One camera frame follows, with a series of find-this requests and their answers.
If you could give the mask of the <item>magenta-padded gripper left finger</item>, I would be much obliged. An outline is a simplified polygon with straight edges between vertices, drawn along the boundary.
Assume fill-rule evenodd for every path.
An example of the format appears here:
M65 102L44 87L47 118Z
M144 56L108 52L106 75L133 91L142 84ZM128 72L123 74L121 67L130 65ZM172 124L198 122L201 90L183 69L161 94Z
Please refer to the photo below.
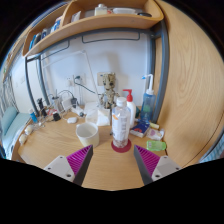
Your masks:
M93 146L89 145L67 157L59 155L44 170L81 186L92 156Z

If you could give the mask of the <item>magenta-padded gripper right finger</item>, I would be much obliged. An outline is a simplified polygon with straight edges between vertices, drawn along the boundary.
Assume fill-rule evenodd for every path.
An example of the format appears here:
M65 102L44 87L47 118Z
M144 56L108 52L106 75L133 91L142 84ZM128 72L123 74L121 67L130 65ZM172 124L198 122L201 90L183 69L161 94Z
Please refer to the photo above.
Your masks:
M136 159L142 181L145 185L181 169L181 167L167 155L158 156L138 145L134 146L134 157Z

